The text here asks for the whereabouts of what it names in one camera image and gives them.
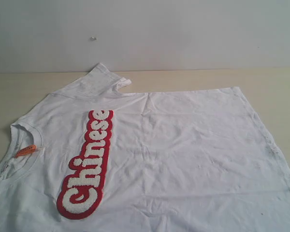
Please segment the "orange neck tag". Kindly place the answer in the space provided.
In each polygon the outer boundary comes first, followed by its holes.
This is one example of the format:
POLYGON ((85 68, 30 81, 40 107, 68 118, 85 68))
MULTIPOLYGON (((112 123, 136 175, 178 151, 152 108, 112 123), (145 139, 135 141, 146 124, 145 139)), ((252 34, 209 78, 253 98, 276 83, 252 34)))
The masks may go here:
POLYGON ((40 146, 29 145, 29 146, 24 147, 24 148, 20 149, 19 151, 17 151, 17 153, 15 154, 14 158, 27 156, 27 155, 30 155, 30 154, 32 154, 34 152, 40 151, 42 149, 43 149, 43 147, 40 147, 40 146))

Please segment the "white t-shirt red lettering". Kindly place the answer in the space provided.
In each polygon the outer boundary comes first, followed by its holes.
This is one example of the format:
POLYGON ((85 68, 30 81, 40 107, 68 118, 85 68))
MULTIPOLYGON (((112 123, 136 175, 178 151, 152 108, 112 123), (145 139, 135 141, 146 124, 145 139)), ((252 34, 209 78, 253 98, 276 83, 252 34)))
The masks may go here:
POLYGON ((290 232, 290 169, 240 88, 130 83, 98 64, 11 125, 0 232, 290 232))

